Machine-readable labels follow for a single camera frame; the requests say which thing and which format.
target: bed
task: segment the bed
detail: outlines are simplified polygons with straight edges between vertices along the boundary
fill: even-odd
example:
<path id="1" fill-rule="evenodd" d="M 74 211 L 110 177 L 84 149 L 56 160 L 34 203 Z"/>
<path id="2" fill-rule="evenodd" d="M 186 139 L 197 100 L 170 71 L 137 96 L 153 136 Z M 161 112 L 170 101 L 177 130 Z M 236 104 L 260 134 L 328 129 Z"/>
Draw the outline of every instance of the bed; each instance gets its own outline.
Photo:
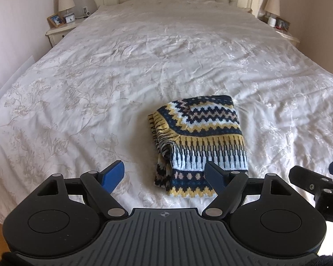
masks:
<path id="1" fill-rule="evenodd" d="M 233 98 L 251 177 L 288 181 L 294 165 L 328 175 L 333 75 L 240 9 L 256 13 L 259 0 L 96 2 L 0 100 L 0 222 L 49 175 L 78 177 L 115 160 L 126 174 L 113 196 L 128 211 L 201 211 L 212 198 L 170 197 L 153 185 L 147 118 L 201 95 Z"/>

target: lampshade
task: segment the lampshade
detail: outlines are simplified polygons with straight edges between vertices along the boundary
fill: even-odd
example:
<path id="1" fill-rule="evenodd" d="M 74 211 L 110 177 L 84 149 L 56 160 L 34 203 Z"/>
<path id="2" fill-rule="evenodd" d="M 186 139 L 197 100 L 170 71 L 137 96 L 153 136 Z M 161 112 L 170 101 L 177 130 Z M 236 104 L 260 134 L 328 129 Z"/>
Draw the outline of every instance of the lampshade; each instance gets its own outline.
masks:
<path id="1" fill-rule="evenodd" d="M 73 0 L 59 0 L 58 1 L 58 11 L 64 11 L 70 8 L 73 8 L 75 6 Z"/>
<path id="2" fill-rule="evenodd" d="M 268 0 L 265 11 L 280 16 L 280 0 Z"/>

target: nightstand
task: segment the nightstand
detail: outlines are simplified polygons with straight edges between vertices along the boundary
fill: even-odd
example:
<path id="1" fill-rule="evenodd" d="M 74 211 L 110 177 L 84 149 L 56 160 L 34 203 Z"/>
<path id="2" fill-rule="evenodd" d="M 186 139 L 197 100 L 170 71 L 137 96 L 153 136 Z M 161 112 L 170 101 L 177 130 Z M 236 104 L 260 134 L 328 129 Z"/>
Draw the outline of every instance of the nightstand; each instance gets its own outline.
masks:
<path id="1" fill-rule="evenodd" d="M 60 40 L 65 37 L 66 34 L 68 34 L 71 30 L 75 29 L 84 20 L 85 18 L 76 19 L 74 22 L 71 22 L 69 24 L 64 24 L 63 26 L 60 26 L 58 28 L 48 30 L 46 36 L 48 36 L 52 47 L 57 45 Z"/>
<path id="2" fill-rule="evenodd" d="M 288 40 L 292 45 L 294 45 L 296 48 L 298 47 L 298 45 L 300 44 L 300 40 L 291 36 L 290 33 L 285 32 L 283 30 L 278 30 L 276 28 L 274 28 L 275 31 L 277 31 L 281 36 L 283 36 L 286 40 Z"/>

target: crosshair logo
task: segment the crosshair logo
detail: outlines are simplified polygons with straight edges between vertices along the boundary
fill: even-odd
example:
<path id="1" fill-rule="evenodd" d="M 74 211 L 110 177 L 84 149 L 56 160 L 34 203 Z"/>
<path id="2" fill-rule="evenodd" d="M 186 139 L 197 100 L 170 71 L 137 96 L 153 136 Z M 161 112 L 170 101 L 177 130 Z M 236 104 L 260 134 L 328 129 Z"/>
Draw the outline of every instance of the crosshair logo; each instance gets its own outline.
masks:
<path id="1" fill-rule="evenodd" d="M 160 213 L 159 215 L 163 216 L 163 217 L 167 217 L 167 216 L 169 216 L 171 214 L 169 212 L 164 211 L 164 212 Z"/>

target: gray platform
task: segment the gray platform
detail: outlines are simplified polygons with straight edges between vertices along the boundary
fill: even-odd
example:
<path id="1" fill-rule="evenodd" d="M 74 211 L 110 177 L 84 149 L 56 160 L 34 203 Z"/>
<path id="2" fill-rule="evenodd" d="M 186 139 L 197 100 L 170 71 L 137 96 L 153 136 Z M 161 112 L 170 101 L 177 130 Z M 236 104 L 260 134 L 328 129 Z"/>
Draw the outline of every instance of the gray platform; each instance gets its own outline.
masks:
<path id="1" fill-rule="evenodd" d="M 196 209 L 135 209 L 106 224 L 88 247 L 64 258 L 24 258 L 37 266 L 290 266 L 317 257 L 265 258 L 240 246 L 220 221 Z"/>

